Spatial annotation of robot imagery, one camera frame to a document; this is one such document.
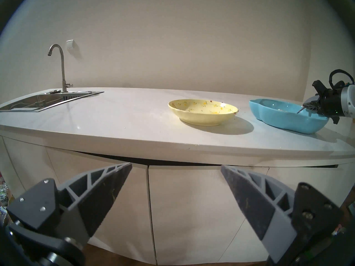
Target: faucet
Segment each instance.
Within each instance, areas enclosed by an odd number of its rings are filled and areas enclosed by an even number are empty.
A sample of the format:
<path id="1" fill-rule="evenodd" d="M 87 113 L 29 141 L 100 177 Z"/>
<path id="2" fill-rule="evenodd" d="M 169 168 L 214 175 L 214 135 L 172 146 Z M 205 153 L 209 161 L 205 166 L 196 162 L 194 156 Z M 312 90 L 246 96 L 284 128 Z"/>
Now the faucet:
<path id="1" fill-rule="evenodd" d="M 64 75 L 64 54 L 63 54 L 63 50 L 60 47 L 60 45 L 58 44 L 54 44 L 51 45 L 51 47 L 49 48 L 49 52 L 48 52 L 48 56 L 52 55 L 52 51 L 54 48 L 58 48 L 59 52 L 60 52 L 60 59 L 62 61 L 62 84 L 63 84 L 63 91 L 62 92 L 68 92 L 66 88 L 70 88 L 73 86 L 73 84 L 67 84 L 65 81 L 65 75 Z"/>

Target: wooden floor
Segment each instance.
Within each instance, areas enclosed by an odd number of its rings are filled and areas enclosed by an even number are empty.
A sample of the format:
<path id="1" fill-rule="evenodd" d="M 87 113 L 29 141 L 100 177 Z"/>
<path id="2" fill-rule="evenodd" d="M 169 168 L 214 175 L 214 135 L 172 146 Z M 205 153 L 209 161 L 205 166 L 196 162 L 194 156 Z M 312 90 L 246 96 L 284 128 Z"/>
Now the wooden floor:
<path id="1" fill-rule="evenodd" d="M 85 266 L 152 266 L 151 264 L 140 262 L 134 259 L 126 258 L 115 253 L 111 253 L 104 249 L 95 247 L 90 244 L 86 244 L 83 249 L 83 252 L 86 257 Z M 210 266 L 215 263 L 199 264 L 201 266 Z M 264 266 L 265 262 L 259 263 L 218 263 L 218 266 Z"/>

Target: sink basin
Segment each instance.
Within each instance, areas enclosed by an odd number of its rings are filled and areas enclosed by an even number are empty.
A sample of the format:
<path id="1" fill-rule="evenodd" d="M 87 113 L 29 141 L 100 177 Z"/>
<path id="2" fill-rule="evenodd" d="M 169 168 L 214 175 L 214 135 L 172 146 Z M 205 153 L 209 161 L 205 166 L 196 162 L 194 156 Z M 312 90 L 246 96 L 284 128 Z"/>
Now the sink basin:
<path id="1" fill-rule="evenodd" d="M 72 100 L 88 97 L 103 91 L 73 91 L 65 93 L 41 93 L 0 108 L 0 112 L 38 112 Z"/>

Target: cabinet door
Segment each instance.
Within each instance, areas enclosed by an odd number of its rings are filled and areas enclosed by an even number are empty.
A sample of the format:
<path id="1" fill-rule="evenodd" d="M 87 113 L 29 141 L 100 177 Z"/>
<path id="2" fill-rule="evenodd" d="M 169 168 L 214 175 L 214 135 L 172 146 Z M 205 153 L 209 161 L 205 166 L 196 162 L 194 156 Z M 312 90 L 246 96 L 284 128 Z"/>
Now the cabinet door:
<path id="1" fill-rule="evenodd" d="M 45 178 L 53 178 L 58 184 L 57 176 L 44 146 L 30 144 L 4 137 L 8 155 L 12 161 L 25 190 Z"/>
<path id="2" fill-rule="evenodd" d="M 60 182 L 82 172 L 123 163 L 67 150 L 47 148 L 47 151 Z M 133 164 L 116 202 L 90 239 L 90 244 L 132 259 L 156 264 L 147 175 L 147 166 Z"/>
<path id="3" fill-rule="evenodd" d="M 158 265 L 218 262 L 245 219 L 220 166 L 149 166 L 149 189 Z"/>
<path id="4" fill-rule="evenodd" d="M 0 136 L 0 172 L 5 179 L 6 184 L 11 190 L 12 195 L 17 198 L 25 192 L 20 179 L 8 156 L 4 140 Z"/>
<path id="5" fill-rule="evenodd" d="M 306 182 L 341 206 L 355 183 L 355 163 L 337 168 L 270 167 L 267 175 L 296 190 L 299 182 Z"/>
<path id="6" fill-rule="evenodd" d="M 247 219 L 218 262 L 265 261 L 269 256 Z"/>

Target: wall switch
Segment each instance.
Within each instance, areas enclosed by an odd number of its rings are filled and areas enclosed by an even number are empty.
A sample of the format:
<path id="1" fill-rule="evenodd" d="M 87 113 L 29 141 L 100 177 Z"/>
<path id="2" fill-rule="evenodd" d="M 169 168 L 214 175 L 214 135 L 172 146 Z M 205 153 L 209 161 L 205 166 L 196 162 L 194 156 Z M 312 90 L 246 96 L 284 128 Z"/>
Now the wall switch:
<path id="1" fill-rule="evenodd" d="M 74 40 L 67 41 L 67 49 L 73 49 L 74 47 Z"/>

